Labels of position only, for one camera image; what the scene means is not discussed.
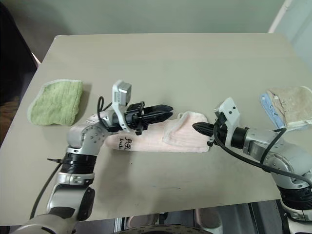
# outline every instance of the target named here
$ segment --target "table surface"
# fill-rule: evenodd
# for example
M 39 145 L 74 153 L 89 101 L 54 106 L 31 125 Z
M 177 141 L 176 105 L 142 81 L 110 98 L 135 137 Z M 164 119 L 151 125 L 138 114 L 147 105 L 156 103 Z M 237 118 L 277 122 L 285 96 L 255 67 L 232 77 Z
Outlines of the table surface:
M 80 79 L 84 92 L 76 123 L 96 112 L 100 95 L 111 101 L 114 82 L 133 85 L 131 103 L 173 106 L 174 115 L 203 113 L 232 97 L 241 125 L 274 126 L 259 96 L 268 88 L 312 87 L 311 73 L 277 34 L 120 34 L 57 36 L 39 66 L 0 150 L 0 225 L 27 221 L 33 203 L 67 147 L 67 126 L 35 126 L 27 108 L 40 87 Z M 312 129 L 285 139 L 312 152 Z M 89 220 L 213 207 L 280 198 L 270 174 L 214 146 L 207 153 L 123 152 L 102 147 Z M 53 183 L 41 199 L 45 211 Z

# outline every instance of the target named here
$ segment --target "black wire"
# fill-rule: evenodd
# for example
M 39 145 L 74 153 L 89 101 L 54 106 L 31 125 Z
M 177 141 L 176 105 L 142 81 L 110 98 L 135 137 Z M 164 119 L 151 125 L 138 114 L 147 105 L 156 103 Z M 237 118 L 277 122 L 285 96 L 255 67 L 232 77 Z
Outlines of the black wire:
M 105 111 L 107 108 L 109 108 L 110 106 L 112 105 L 112 103 L 109 103 L 104 109 L 103 109 L 103 106 L 104 106 L 104 98 L 102 96 L 100 96 L 97 100 L 97 117 L 98 117 L 98 120 L 99 122 L 102 124 L 102 126 L 107 129 L 107 126 L 105 125 L 105 123 L 103 122 L 101 116 L 100 116 L 100 112 L 101 111 Z
M 265 171 L 273 172 L 273 173 L 280 174 L 280 175 L 283 175 L 283 176 L 288 176 L 288 177 L 291 177 L 291 178 L 296 178 L 296 179 L 302 180 L 304 182 L 307 182 L 308 185 L 310 186 L 310 188 L 312 188 L 312 181 L 308 180 L 307 178 L 305 178 L 305 177 L 303 177 L 301 175 L 285 172 L 285 171 L 282 171 L 282 170 L 279 170 L 279 169 L 275 169 L 273 167 L 269 167 L 267 165 L 263 165 L 261 163 L 258 163 L 258 162 L 255 162 L 255 161 L 251 160 L 251 159 L 243 157 L 243 156 L 235 153 L 234 151 L 230 150 L 219 139 L 218 134 L 217 134 L 217 129 L 218 129 L 218 121 L 214 124 L 214 139 L 217 142 L 218 146 L 220 146 L 224 151 L 226 151 L 230 155 L 236 157 L 237 159 L 239 159 L 239 160 L 241 160 L 243 162 L 251 164 L 251 165 L 253 165 L 255 167 L 262 168 Z
M 275 143 L 277 143 L 277 141 L 281 138 L 281 136 L 286 132 L 286 128 L 280 128 L 280 129 L 276 129 L 274 130 L 274 132 L 279 132 L 279 134 L 273 139 L 273 141 L 268 145 L 268 147 L 265 149 L 265 151 L 263 152 L 261 159 L 260 159 L 260 163 L 263 164 L 265 157 L 267 156 L 268 152 L 270 151 L 270 149 L 275 145 Z
M 35 212 L 36 212 L 36 209 L 37 209 L 37 206 L 40 202 L 40 199 L 45 191 L 45 189 L 48 187 L 48 184 L 50 183 L 51 179 L 53 178 L 53 176 L 55 175 L 55 173 L 58 171 L 59 167 L 62 165 L 62 163 L 60 162 L 57 167 L 54 169 L 54 171 L 52 171 L 51 175 L 49 176 L 49 178 L 47 179 L 47 181 L 45 182 L 43 188 L 41 189 L 40 193 L 38 194 L 37 196 L 37 199 L 34 203 L 34 206 L 33 206 L 33 209 L 31 210 L 31 213 L 30 213 L 30 218 L 29 219 L 32 219 L 34 216 L 35 216 Z

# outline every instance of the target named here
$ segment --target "folded towel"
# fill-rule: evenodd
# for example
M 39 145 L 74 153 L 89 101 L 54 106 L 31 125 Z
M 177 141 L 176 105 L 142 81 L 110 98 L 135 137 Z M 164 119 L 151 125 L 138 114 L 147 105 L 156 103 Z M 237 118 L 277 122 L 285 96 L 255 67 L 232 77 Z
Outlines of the folded towel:
M 208 151 L 208 136 L 198 134 L 193 123 L 207 122 L 203 114 L 185 112 L 177 119 L 151 124 L 142 135 L 121 132 L 108 136 L 105 145 L 117 150 L 144 152 L 197 152 Z
M 28 120 L 36 125 L 72 125 L 78 113 L 82 81 L 58 79 L 44 84 L 28 108 Z
M 281 121 L 288 130 L 312 124 L 312 91 L 308 87 L 271 88 L 260 101 L 277 127 L 282 127 Z

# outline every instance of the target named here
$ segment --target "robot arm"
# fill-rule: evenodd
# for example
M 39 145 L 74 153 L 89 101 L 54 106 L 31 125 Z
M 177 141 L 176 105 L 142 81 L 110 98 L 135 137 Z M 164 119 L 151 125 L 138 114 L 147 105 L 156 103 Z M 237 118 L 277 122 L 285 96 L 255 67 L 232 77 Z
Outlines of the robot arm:
M 78 221 L 91 215 L 95 190 L 89 185 L 93 183 L 96 158 L 106 137 L 120 130 L 140 135 L 149 124 L 162 122 L 173 114 L 172 107 L 166 105 L 144 108 L 145 103 L 140 102 L 127 107 L 130 97 L 131 85 L 117 81 L 113 85 L 112 109 L 92 115 L 84 124 L 70 129 L 69 146 L 49 198 L 47 214 L 32 218 L 15 233 L 71 234 Z
M 290 144 L 282 138 L 272 145 L 267 154 L 264 154 L 278 133 L 269 130 L 240 128 L 238 126 L 240 113 L 232 98 L 226 99 L 219 105 L 215 109 L 215 114 L 218 117 L 216 122 L 218 125 L 217 138 L 223 148 L 241 149 L 243 153 L 261 161 L 263 165 L 275 169 L 276 172 L 303 176 L 304 181 L 271 172 L 280 190 L 283 208 L 289 216 L 300 221 L 312 221 L 312 156 L 304 149 Z M 207 144 L 213 146 L 213 144 L 218 144 L 214 135 L 216 124 L 201 122 L 195 123 L 193 127 L 198 132 L 209 136 Z

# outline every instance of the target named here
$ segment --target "green washcloth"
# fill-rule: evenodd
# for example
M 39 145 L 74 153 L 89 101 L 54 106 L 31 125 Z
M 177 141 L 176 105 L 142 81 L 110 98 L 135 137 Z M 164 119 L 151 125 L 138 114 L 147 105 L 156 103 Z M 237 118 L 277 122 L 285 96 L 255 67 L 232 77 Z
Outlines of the green washcloth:
M 36 125 L 72 125 L 78 113 L 82 81 L 58 79 L 42 86 L 28 108 L 28 119 Z

